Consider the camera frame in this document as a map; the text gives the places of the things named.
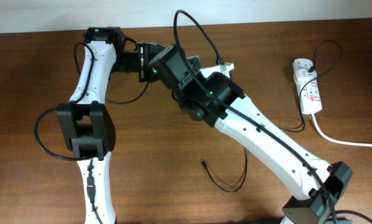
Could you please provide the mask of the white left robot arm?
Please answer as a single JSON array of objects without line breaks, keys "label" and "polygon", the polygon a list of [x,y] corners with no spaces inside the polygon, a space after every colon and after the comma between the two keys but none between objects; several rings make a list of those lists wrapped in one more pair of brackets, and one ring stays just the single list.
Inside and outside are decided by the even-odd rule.
[{"label": "white left robot arm", "polygon": [[80,79],[57,116],[67,148],[80,169],[85,197],[85,223],[116,223],[111,201],[109,163],[116,143],[114,123],[105,105],[113,72],[137,72],[140,82],[155,81],[149,61],[163,46],[140,42],[125,49],[129,37],[120,27],[90,27],[82,44],[85,59]]}]

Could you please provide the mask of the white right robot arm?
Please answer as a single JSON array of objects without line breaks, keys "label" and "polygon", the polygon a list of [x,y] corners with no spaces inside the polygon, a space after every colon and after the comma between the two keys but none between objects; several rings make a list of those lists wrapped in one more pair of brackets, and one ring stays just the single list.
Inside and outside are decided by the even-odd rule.
[{"label": "white right robot arm", "polygon": [[335,204],[352,176],[344,162],[330,164],[297,144],[258,110],[231,79],[234,65],[200,68],[171,45],[149,62],[153,74],[173,90],[180,109],[233,138],[276,174],[292,197],[283,223],[324,223],[336,219]]}]

